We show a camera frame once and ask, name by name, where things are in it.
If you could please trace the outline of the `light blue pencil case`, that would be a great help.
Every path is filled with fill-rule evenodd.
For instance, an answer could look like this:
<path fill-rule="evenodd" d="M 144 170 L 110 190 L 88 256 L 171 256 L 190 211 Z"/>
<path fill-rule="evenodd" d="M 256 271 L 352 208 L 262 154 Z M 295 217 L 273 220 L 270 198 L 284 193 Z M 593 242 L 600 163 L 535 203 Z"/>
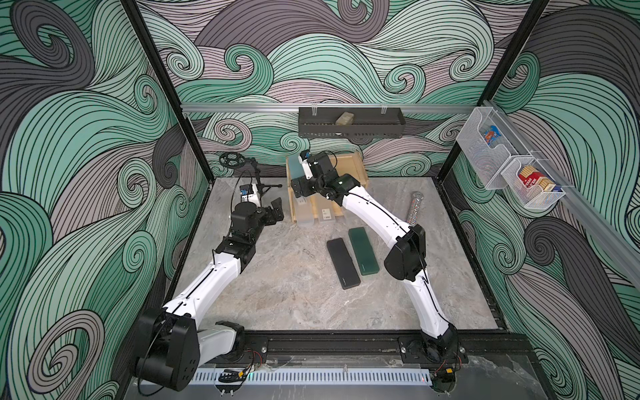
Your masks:
<path fill-rule="evenodd" d="M 298 156 L 290 156 L 288 158 L 288 167 L 291 180 L 296 178 L 305 178 L 305 172 Z"/>

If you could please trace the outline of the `translucent case with barcode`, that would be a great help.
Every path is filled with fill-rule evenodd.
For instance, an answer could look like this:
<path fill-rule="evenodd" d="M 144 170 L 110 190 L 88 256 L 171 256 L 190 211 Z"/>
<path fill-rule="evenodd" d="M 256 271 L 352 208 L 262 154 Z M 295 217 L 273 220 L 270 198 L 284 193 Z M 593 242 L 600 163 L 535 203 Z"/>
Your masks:
<path fill-rule="evenodd" d="M 318 206 L 318 221 L 321 224 L 334 223 L 336 220 L 333 210 L 333 202 L 326 198 L 320 197 L 317 200 Z"/>

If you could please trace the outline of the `dark green pencil case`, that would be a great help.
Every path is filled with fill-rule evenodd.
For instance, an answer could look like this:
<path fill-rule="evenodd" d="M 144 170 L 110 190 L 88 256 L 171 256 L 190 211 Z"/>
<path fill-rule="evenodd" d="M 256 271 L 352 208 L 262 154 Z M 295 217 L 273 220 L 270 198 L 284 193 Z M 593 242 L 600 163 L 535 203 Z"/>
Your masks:
<path fill-rule="evenodd" d="M 379 273 L 378 261 L 365 228 L 351 228 L 348 230 L 348 236 L 361 275 L 368 276 Z"/>

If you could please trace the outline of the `black pencil case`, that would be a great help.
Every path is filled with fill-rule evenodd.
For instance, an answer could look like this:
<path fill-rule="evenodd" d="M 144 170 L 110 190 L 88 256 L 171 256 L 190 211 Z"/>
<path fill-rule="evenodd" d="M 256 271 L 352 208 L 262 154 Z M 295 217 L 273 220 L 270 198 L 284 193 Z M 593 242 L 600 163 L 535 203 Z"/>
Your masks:
<path fill-rule="evenodd" d="M 327 241 L 327 250 L 343 290 L 360 285 L 361 279 L 342 238 Z"/>

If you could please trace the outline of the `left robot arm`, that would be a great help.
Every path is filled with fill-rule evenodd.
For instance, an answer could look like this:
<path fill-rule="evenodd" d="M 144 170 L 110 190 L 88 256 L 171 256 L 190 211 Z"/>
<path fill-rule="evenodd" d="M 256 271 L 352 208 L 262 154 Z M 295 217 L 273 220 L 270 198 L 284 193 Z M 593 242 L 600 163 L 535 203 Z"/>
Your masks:
<path fill-rule="evenodd" d="M 263 229 L 283 221 L 283 202 L 277 198 L 268 207 L 241 202 L 230 219 L 228 234 L 200 275 L 172 300 L 148 309 L 136 321 L 131 360 L 137 380 L 181 391 L 204 363 L 230 353 L 243 355 L 242 327 L 222 322 L 202 329 L 201 322 L 253 259 Z"/>

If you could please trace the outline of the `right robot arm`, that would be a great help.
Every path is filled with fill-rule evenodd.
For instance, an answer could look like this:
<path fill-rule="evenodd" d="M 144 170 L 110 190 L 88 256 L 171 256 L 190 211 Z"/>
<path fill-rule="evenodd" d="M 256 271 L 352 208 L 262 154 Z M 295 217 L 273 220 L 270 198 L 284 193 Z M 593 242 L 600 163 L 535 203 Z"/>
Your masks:
<path fill-rule="evenodd" d="M 437 364 L 456 363 L 459 358 L 458 330 L 438 304 L 427 273 L 425 230 L 393 215 L 376 201 L 352 175 L 339 174 L 338 160 L 327 153 L 298 155 L 303 176 L 291 180 L 296 198 L 314 194 L 335 202 L 355 214 L 387 245 L 384 260 L 388 274 L 400 281 L 418 315 L 426 356 Z"/>

